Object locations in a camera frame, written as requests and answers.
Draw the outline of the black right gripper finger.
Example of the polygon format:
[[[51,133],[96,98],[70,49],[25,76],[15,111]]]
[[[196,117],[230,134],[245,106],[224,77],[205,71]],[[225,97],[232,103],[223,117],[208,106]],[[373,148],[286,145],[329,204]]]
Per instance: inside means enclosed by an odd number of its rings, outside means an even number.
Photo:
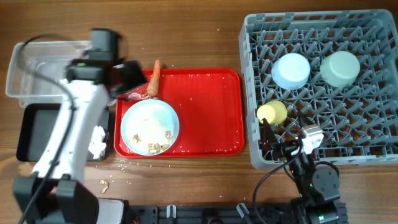
[[[278,144],[278,140],[275,137],[271,125],[268,123],[266,118],[262,119],[262,125],[263,125],[262,151],[268,152],[273,150],[274,146]]]
[[[317,125],[312,120],[308,119],[308,117],[305,114],[303,114],[300,110],[297,111],[297,115],[298,115],[298,123],[301,128],[311,125]]]

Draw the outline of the red snack wrapper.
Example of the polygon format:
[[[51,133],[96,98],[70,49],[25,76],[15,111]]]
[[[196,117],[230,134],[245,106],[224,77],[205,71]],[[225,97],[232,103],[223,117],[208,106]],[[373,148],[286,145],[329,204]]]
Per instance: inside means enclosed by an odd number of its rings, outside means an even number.
[[[146,100],[146,99],[150,99],[150,98],[151,98],[151,96],[147,93],[146,90],[132,92],[128,95],[129,100]]]

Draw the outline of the yellow cup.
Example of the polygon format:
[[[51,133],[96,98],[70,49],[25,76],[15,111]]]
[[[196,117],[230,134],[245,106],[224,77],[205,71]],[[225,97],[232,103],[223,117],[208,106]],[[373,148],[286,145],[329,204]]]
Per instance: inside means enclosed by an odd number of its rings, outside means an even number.
[[[258,107],[256,115],[261,124],[264,122],[264,119],[270,125],[281,124],[287,118],[287,108],[283,102],[273,100]]]

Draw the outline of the orange carrot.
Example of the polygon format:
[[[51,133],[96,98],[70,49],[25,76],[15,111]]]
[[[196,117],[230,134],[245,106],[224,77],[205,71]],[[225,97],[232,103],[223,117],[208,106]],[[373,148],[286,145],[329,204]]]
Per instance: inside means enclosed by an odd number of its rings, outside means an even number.
[[[149,84],[148,84],[147,90],[146,90],[147,94],[151,97],[156,96],[159,91],[160,69],[161,69],[160,60],[157,59],[155,61],[152,76],[150,78],[150,81],[149,81]]]

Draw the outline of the light blue bowl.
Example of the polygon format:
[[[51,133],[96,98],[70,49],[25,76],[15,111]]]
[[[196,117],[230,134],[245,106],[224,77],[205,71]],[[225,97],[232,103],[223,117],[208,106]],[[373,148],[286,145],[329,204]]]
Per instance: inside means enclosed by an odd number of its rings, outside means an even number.
[[[271,75],[279,87],[285,90],[297,90],[308,81],[310,63],[303,55],[289,53],[274,63]]]

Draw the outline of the light blue plate with rice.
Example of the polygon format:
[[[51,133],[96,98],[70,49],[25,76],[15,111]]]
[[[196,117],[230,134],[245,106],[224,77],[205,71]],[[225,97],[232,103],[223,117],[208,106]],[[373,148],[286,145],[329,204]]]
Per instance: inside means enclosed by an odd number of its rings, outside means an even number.
[[[127,148],[140,156],[157,156],[178,138],[180,122],[175,110],[161,100],[141,100],[123,115],[120,133]]]

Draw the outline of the mint green bowl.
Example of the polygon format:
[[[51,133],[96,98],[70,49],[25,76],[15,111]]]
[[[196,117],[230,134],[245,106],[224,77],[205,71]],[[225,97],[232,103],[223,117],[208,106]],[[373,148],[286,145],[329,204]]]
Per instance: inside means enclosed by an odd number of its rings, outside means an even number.
[[[347,51],[338,51],[324,58],[320,73],[325,82],[333,87],[352,85],[358,77],[360,63],[357,57]]]

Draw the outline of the white napkin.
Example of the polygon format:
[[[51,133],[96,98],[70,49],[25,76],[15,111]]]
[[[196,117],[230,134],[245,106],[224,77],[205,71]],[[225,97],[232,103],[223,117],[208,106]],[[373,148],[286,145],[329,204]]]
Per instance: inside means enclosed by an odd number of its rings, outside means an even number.
[[[103,127],[95,126],[88,147],[93,159],[101,159],[106,151],[106,132]]]

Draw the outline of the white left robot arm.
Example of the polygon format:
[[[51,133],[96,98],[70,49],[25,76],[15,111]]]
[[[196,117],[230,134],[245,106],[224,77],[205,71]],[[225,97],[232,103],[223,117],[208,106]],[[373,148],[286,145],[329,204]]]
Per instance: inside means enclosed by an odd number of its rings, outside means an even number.
[[[88,148],[95,126],[110,101],[146,83],[135,60],[119,54],[122,37],[93,29],[91,47],[66,67],[64,93],[45,151],[28,176],[14,182],[21,223],[131,223],[122,199],[99,198],[84,186]]]

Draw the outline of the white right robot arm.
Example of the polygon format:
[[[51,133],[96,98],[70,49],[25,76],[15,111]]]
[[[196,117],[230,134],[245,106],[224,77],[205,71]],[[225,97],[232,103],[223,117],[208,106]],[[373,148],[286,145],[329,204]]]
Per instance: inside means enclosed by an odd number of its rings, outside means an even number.
[[[290,202],[288,216],[292,223],[348,223],[346,205],[340,202],[340,171],[331,162],[315,162],[310,156],[323,142],[323,130],[300,111],[298,120],[301,135],[285,142],[278,142],[268,121],[262,120],[262,148],[280,153],[286,162],[271,170],[256,185],[252,196],[254,211],[265,223],[256,205],[257,191],[265,180],[283,169],[300,194]]]

